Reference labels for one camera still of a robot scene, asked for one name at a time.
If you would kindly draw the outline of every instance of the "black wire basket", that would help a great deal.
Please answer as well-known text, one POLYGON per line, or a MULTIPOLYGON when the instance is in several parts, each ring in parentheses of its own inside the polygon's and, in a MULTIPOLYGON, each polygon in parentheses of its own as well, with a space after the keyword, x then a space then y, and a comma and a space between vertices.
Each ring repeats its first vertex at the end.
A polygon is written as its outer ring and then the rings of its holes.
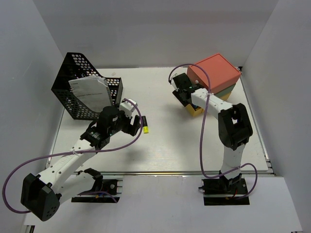
MULTIPOLYGON (((94 68, 89 60, 77 52, 68 52, 58 71, 52 92, 56 95, 71 117, 76 120, 95 120, 99 113, 90 110, 75 95, 69 80, 79 79, 87 76, 99 76, 100 73, 94 68)), ((108 84, 108 95, 111 105, 118 106, 121 102, 123 85, 121 78, 106 78, 108 84)))

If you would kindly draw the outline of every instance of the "white enclosure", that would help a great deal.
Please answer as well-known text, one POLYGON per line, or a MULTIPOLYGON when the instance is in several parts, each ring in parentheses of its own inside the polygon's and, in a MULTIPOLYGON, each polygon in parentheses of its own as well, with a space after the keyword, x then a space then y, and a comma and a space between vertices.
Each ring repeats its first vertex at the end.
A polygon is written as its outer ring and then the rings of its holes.
POLYGON ((241 66, 277 0, 34 0, 63 56, 169 67, 217 52, 241 66))
MULTIPOLYGON (((63 109, 51 87, 66 52, 96 68, 168 67, 220 52, 243 66, 273 168, 311 233, 311 1, 190 2, 1 0, 0 185, 18 164, 50 152, 63 109)), ((12 178, 14 207, 23 210, 23 177, 43 168, 33 163, 12 178)), ((18 233, 23 216, 0 206, 1 232, 18 233)))

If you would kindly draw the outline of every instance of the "red box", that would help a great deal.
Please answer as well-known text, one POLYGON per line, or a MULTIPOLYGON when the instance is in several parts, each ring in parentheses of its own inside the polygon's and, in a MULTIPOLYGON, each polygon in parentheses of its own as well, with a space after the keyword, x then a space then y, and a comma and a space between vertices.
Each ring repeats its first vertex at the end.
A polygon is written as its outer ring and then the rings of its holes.
MULTIPOLYGON (((195 64, 207 72, 210 79, 211 92, 215 94, 235 84, 241 76, 241 73, 221 56, 220 53, 195 64)), ((199 68, 189 66, 187 75, 193 83, 197 80, 205 88, 208 87, 207 77, 199 68)))

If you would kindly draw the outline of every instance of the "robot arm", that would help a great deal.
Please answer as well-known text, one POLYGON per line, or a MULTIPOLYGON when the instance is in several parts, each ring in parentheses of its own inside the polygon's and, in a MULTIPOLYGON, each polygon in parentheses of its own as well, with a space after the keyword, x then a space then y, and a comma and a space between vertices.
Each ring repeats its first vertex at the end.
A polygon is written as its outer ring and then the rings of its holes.
MULTIPOLYGON (((192 84, 186 74, 172 79, 173 94, 184 105, 192 104, 206 108, 207 90, 192 84)), ((247 110, 241 103, 233 105, 211 94, 208 102, 208 113, 218 120, 219 138, 224 145, 224 160, 220 174, 241 166, 242 153, 249 137, 253 134, 247 110)), ((221 177, 225 188, 241 180, 241 170, 237 169, 221 177)))
POLYGON ((84 191, 101 191, 103 176, 88 168, 78 173, 72 179, 69 177, 92 158, 96 153, 75 153, 80 150, 101 150, 106 146, 110 137, 119 131, 136 135, 140 128, 139 116, 135 116, 131 125, 132 104, 124 101, 119 108, 108 106, 100 113, 71 148, 72 155, 61 157, 54 165, 36 176, 29 174, 25 177, 22 187, 21 203, 42 221, 50 219, 58 210, 60 204, 84 191))

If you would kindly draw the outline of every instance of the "white tabletop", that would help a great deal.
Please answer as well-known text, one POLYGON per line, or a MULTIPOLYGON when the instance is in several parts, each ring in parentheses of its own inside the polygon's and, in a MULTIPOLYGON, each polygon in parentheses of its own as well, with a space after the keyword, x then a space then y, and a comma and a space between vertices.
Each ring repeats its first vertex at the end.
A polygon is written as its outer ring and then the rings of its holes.
MULTIPOLYGON (((130 147, 115 152, 100 153, 84 163, 85 168, 101 172, 150 172, 150 171, 199 171, 199 137, 203 114, 191 117, 187 110, 172 94, 173 88, 167 79, 171 67, 100 69, 105 77, 122 77, 123 98, 131 98, 138 103, 146 115, 149 134, 142 134, 130 147)), ((177 73, 186 72, 180 68, 177 73)), ((239 80, 228 99, 233 104, 243 103, 250 117, 253 135, 243 152, 242 163, 253 163, 259 171, 267 170, 264 152, 259 141, 254 121, 239 80)), ((68 151, 80 135, 87 129, 90 121, 73 120, 64 112, 54 153, 68 151)), ((133 137, 122 132, 110 139, 105 149, 125 145, 133 137)), ((206 171, 219 171, 223 162, 223 145, 218 137, 218 122, 207 116, 203 152, 206 171)))
MULTIPOLYGON (((254 178, 246 178, 247 186, 254 178)), ((200 177, 125 176, 115 203, 62 204, 42 222, 34 214, 24 225, 34 233, 289 233, 301 231, 282 177, 259 177, 250 205, 204 206, 200 177)))

